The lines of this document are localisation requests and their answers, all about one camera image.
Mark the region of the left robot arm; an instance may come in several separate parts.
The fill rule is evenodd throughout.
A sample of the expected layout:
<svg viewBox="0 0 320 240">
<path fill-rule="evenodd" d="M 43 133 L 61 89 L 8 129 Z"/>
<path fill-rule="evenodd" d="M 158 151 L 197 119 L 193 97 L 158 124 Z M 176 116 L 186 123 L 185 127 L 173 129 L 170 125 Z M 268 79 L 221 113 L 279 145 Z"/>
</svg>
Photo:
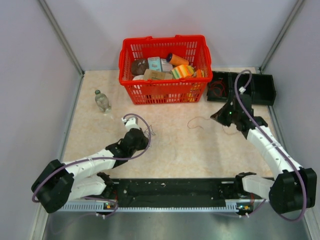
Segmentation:
<svg viewBox="0 0 320 240">
<path fill-rule="evenodd" d="M 79 199 L 107 200 L 114 194 L 114 182 L 105 171 L 144 154 L 151 136 L 140 128 L 132 128 L 119 141 L 93 155 L 64 163 L 52 160 L 31 186 L 31 200 L 40 203 L 49 214 Z"/>
</svg>

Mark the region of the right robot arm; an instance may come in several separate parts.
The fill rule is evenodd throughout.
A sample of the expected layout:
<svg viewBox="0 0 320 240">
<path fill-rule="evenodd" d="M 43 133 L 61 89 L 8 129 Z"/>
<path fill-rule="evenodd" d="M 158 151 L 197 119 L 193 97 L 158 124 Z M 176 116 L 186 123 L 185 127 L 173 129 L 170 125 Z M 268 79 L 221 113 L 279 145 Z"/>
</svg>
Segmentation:
<svg viewBox="0 0 320 240">
<path fill-rule="evenodd" d="M 284 150 L 273 136 L 267 122 L 254 115 L 249 95 L 234 96 L 216 113 L 212 120 L 230 127 L 235 125 L 244 138 L 256 147 L 269 166 L 273 180 L 255 173 L 237 175 L 233 192 L 239 198 L 250 193 L 269 201 L 277 214 L 285 214 L 312 208 L 316 203 L 317 174 L 312 168 L 304 168 Z"/>
</svg>

